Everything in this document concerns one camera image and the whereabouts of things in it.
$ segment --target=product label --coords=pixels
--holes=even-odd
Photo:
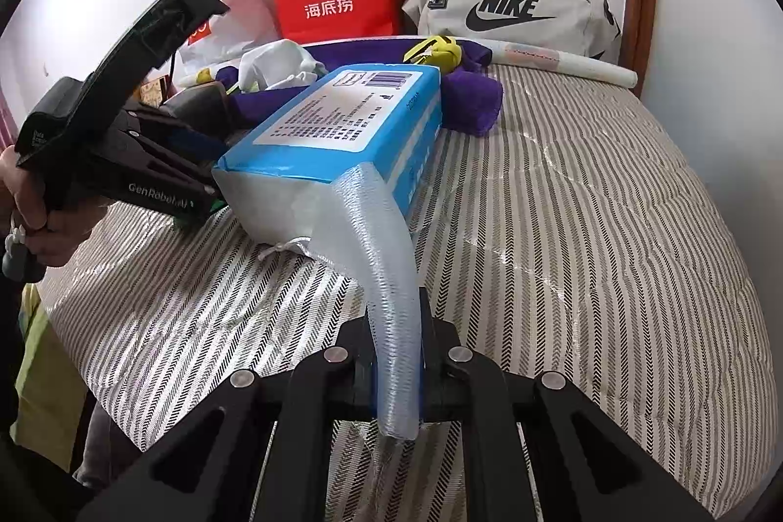
[[[253,144],[363,151],[420,77],[421,71],[342,71]]]

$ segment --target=nike logo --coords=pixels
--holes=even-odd
[[[491,29],[508,27],[520,23],[545,21],[554,16],[533,16],[532,11],[539,0],[483,0],[476,3],[465,17],[465,26],[471,32],[487,32]],[[479,12],[508,17],[507,19],[482,19]]]
[[[491,29],[508,27],[509,25],[516,25],[519,23],[532,23],[533,21],[554,19],[554,16],[520,16],[518,19],[482,19],[478,14],[476,14],[476,10],[478,8],[479,4],[476,3],[465,18],[465,26],[470,29],[471,32],[487,32]]]

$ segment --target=gray bag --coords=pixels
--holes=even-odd
[[[503,40],[617,62],[620,27],[607,0],[407,0],[422,36]]]

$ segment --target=metal screw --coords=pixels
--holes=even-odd
[[[342,363],[347,358],[347,350],[340,346],[330,347],[324,350],[323,357],[330,363]]]
[[[254,380],[255,376],[249,369],[237,370],[231,375],[231,384],[234,387],[249,387]]]
[[[455,363],[467,363],[473,358],[473,352],[465,346],[458,345],[449,350],[449,358]]]
[[[547,389],[563,389],[565,387],[565,376],[560,372],[546,372],[541,377],[541,382]]]

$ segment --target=yellow toy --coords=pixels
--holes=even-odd
[[[437,67],[441,75],[450,74],[462,62],[462,47],[449,36],[431,36],[408,50],[402,62]]]

